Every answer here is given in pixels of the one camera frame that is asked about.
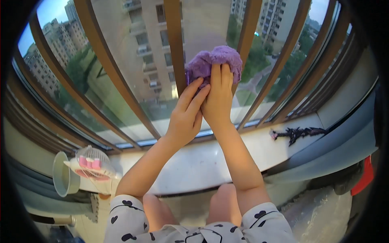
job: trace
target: small fan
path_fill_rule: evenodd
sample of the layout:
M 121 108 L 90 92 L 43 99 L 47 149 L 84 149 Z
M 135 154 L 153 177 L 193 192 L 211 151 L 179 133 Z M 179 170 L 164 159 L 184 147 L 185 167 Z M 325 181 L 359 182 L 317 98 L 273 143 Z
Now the small fan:
M 77 175 L 88 178 L 102 194 L 110 194 L 111 188 L 104 187 L 103 182 L 112 182 L 112 179 L 121 179 L 121 175 L 116 173 L 108 156 L 99 149 L 92 148 L 91 145 L 78 150 L 75 158 L 64 161 Z

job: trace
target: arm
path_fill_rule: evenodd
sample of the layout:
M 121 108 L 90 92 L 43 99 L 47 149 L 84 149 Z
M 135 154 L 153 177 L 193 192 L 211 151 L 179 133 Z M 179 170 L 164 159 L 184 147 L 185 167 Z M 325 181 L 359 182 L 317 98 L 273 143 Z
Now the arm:
M 116 196 L 125 194 L 142 200 L 166 162 L 198 134 L 203 119 L 200 105 L 210 86 L 205 86 L 192 97 L 202 83 L 203 79 L 198 78 L 184 90 L 172 112 L 166 135 L 124 175 L 117 186 Z
M 231 123 L 233 74 L 228 64 L 213 65 L 211 90 L 202 105 L 205 120 L 223 150 L 227 167 L 237 190 L 240 213 L 261 203 L 270 202 L 262 174 Z

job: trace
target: sky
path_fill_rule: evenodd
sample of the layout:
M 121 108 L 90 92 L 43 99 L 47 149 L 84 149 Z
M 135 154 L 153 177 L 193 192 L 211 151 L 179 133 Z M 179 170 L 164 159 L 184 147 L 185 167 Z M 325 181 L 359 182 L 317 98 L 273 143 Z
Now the sky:
M 59 23 L 68 21 L 65 12 L 65 5 L 67 2 L 68 0 L 44 0 L 37 10 L 40 26 L 43 27 L 54 18 L 57 18 Z M 328 2 L 329 0 L 312 0 L 309 17 L 316 20 L 319 24 L 322 24 L 326 15 Z M 26 54 L 32 43 L 34 43 L 34 39 L 31 34 L 30 26 L 27 25 L 18 43 L 19 51 L 22 56 Z

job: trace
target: leg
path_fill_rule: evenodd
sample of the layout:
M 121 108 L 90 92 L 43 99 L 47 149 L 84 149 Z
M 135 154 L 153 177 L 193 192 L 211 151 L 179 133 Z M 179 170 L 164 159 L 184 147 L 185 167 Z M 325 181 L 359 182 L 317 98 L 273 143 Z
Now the leg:
M 242 216 L 240 215 L 234 184 L 221 185 L 217 193 L 211 198 L 207 224 L 231 222 L 236 226 L 240 226 L 241 221 Z
M 177 220 L 166 203 L 152 194 L 143 196 L 143 207 L 149 221 L 149 232 L 160 230 L 165 224 L 176 224 Z

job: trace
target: red object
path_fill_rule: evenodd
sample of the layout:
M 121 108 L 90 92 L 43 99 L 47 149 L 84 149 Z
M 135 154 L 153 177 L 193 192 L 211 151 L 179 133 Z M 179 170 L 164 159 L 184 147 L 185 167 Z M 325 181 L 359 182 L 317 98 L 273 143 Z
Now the red object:
M 360 193 L 374 178 L 373 166 L 371 165 L 371 155 L 364 160 L 364 169 L 362 178 L 358 183 L 351 189 L 351 195 L 355 196 Z

